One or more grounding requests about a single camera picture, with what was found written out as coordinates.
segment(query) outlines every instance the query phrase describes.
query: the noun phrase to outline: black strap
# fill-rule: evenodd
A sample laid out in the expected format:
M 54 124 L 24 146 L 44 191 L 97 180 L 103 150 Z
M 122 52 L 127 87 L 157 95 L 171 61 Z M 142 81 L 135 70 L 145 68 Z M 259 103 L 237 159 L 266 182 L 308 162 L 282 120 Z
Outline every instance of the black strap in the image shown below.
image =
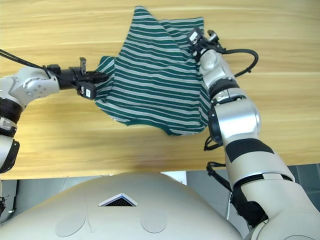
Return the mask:
M 251 152 L 267 152 L 275 154 L 269 146 L 255 138 L 233 141 L 225 147 L 225 152 L 228 155 L 231 163 L 241 155 Z

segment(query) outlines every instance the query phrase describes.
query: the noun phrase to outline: black cable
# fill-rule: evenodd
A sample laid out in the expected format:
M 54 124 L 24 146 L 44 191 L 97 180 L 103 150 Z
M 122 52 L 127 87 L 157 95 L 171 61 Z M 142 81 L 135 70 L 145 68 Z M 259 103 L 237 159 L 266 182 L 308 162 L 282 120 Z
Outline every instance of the black cable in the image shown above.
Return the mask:
M 16 63 L 28 66 L 28 67 L 46 70 L 46 68 L 43 67 L 43 66 L 39 66 L 39 65 L 36 65 L 36 64 L 34 64 L 32 62 L 26 61 L 26 60 L 24 60 L 24 59 L 22 59 L 20 57 L 17 57 L 15 55 L 3 50 L 3 49 L 0 49 L 0 56 L 4 57 L 6 59 L 9 59 L 11 61 L 14 61 Z
M 254 50 L 251 49 L 246 49 L 246 48 L 239 48 L 239 49 L 230 49 L 230 50 L 225 50 L 224 52 L 222 52 L 222 54 L 237 54 L 237 53 L 244 53 L 244 54 L 251 54 L 254 59 L 253 62 L 250 64 L 249 67 L 247 67 L 246 69 L 236 73 L 234 76 L 235 77 L 239 77 L 245 73 L 251 73 L 251 69 L 253 69 L 255 67 L 255 65 L 257 64 L 258 60 L 259 60 L 259 55 L 257 52 L 255 52 Z
M 204 142 L 204 148 L 203 148 L 204 151 L 211 151 L 211 150 L 217 149 L 222 146 L 220 144 L 214 144 L 214 145 L 209 146 L 209 143 L 211 143 L 211 142 L 212 142 L 211 136 L 208 136 L 208 138 Z
M 207 165 L 206 165 L 206 170 L 208 172 L 208 175 L 209 176 L 212 176 L 214 177 L 222 186 L 224 186 L 226 189 L 229 190 L 229 192 L 232 192 L 232 189 L 231 189 L 231 186 L 230 186 L 230 183 L 225 180 L 222 176 L 220 176 L 214 169 L 213 167 L 217 164 L 217 162 L 208 162 Z

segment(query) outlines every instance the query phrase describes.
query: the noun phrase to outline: black band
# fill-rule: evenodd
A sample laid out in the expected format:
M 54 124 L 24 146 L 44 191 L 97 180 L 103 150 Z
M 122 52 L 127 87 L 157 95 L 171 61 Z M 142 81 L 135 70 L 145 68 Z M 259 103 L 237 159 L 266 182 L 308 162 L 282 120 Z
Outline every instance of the black band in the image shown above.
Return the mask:
M 211 109 L 208 111 L 208 119 L 208 128 L 211 139 L 215 141 L 217 144 L 223 145 L 219 121 L 214 106 L 212 106 Z
M 226 89 L 239 88 L 236 80 L 233 78 L 221 78 L 214 83 L 209 89 L 209 96 L 212 99 L 215 95 Z
M 19 148 L 20 148 L 19 142 L 13 140 L 11 148 L 8 152 L 8 155 L 6 156 L 6 159 L 4 160 L 4 163 L 0 168 L 0 174 L 4 174 L 5 172 L 12 169 L 12 167 L 15 165 Z
M 16 102 L 7 99 L 1 98 L 0 99 L 0 116 L 6 119 L 11 120 L 15 124 L 20 119 L 20 115 L 23 111 L 23 108 Z
M 266 212 L 259 203 L 255 201 L 248 201 L 240 187 L 233 189 L 230 202 L 236 209 L 237 213 L 253 228 L 268 219 Z
M 77 77 L 73 69 L 63 69 L 61 70 L 61 73 L 56 76 L 58 78 L 60 90 L 75 88 L 75 80 Z
M 267 153 L 274 154 L 274 151 L 272 151 L 272 149 L 269 146 L 267 146 L 262 141 L 255 138 L 246 138 L 246 139 L 240 139 L 240 140 L 230 142 L 225 147 L 225 152 L 229 157 L 229 160 L 231 163 L 236 158 L 246 153 L 267 152 Z
M 4 135 L 4 136 L 13 138 L 16 134 L 16 131 L 17 131 L 17 129 L 14 126 L 12 126 L 10 130 L 0 128 L 0 135 Z

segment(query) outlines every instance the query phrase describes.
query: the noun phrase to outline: gray floor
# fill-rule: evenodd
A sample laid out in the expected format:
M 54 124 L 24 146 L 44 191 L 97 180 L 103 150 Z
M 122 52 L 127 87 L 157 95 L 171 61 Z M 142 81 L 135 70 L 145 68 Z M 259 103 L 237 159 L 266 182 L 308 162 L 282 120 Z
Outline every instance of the gray floor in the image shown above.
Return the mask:
M 296 182 L 300 183 L 313 204 L 320 211 L 320 164 L 290 166 Z M 219 170 L 219 174 L 228 179 L 226 170 Z M 3 195 L 6 198 L 6 212 L 0 218 L 0 223 L 16 216 L 46 199 L 64 191 L 74 185 L 96 177 L 71 177 L 71 178 L 50 178 L 30 179 L 18 181 L 16 194 L 16 180 L 3 181 Z M 188 171 L 186 182 L 189 187 L 202 196 L 221 215 L 228 215 L 229 193 L 213 177 L 209 177 L 205 171 Z M 236 210 L 230 204 L 229 220 L 239 229 L 242 236 L 246 236 L 248 228 L 242 217 L 238 216 Z

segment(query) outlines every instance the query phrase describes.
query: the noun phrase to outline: garment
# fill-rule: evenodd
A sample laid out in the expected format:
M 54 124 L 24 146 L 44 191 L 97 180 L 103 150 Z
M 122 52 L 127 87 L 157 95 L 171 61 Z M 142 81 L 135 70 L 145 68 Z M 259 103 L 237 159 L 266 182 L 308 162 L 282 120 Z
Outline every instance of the garment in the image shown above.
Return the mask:
M 117 57 L 103 56 L 96 105 L 126 125 L 145 124 L 169 135 L 199 133 L 208 125 L 210 99 L 187 34 L 203 30 L 202 17 L 156 20 L 144 7 L 133 20 Z

